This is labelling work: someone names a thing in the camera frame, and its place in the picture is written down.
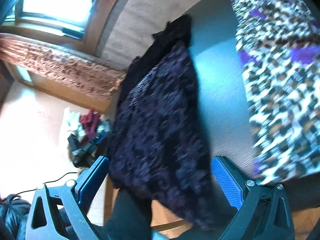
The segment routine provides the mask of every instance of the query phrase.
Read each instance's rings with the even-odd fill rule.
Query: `floor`
[[[87,109],[73,105],[45,93],[33,90],[15,82],[0,111],[0,195],[21,192],[36,188],[45,181],[55,180],[63,174],[78,171],[68,160],[63,142],[59,143],[60,125],[63,110],[70,107],[72,111],[82,114]],[[59,186],[68,179],[76,179],[77,174],[69,174],[50,186]],[[101,185],[88,214],[89,220],[98,225],[103,222],[105,182]],[[34,192],[21,194],[22,198],[32,202]],[[179,218],[153,202],[152,225],[160,225]],[[320,217],[320,208],[295,212],[293,220],[296,229],[296,240],[305,240]],[[181,226],[163,231],[169,238],[177,237],[190,228]]]

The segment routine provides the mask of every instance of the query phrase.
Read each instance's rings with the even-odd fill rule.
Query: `blue gripper pad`
[[[75,192],[78,195],[78,205],[89,207],[109,171],[109,159],[99,156],[90,169],[83,171],[77,179]]]
[[[212,173],[217,179],[224,195],[229,201],[230,206],[236,207],[237,210],[240,210],[243,204],[241,188],[217,157],[212,159],[211,165]]]

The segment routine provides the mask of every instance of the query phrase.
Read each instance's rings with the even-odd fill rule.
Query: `cable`
[[[53,181],[47,181],[47,182],[45,182],[44,184],[46,184],[46,183],[51,183],[51,182],[56,182],[56,181],[62,179],[64,176],[66,176],[66,175],[68,175],[68,174],[72,174],[72,173],[77,173],[77,172],[68,172],[68,173],[64,174],[61,178],[56,179],[56,180],[53,180]],[[20,194],[22,194],[22,193],[26,193],[26,192],[30,192],[30,191],[35,191],[35,190],[36,190],[36,188],[35,188],[35,189],[31,189],[31,190],[25,190],[25,191],[22,191],[22,192],[17,193],[16,195],[20,195]]]

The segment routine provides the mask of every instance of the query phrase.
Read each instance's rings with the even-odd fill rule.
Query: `purple and leopard print fabric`
[[[320,172],[320,26],[302,0],[232,0],[258,183]]]

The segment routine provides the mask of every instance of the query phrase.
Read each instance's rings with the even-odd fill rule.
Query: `gray table surface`
[[[253,140],[242,66],[235,45],[238,21],[230,0],[202,0],[187,11],[193,17],[189,47],[199,83],[199,116],[212,156],[229,157],[252,177]],[[284,183],[292,210],[320,205],[320,174]],[[228,207],[214,181],[216,212]]]

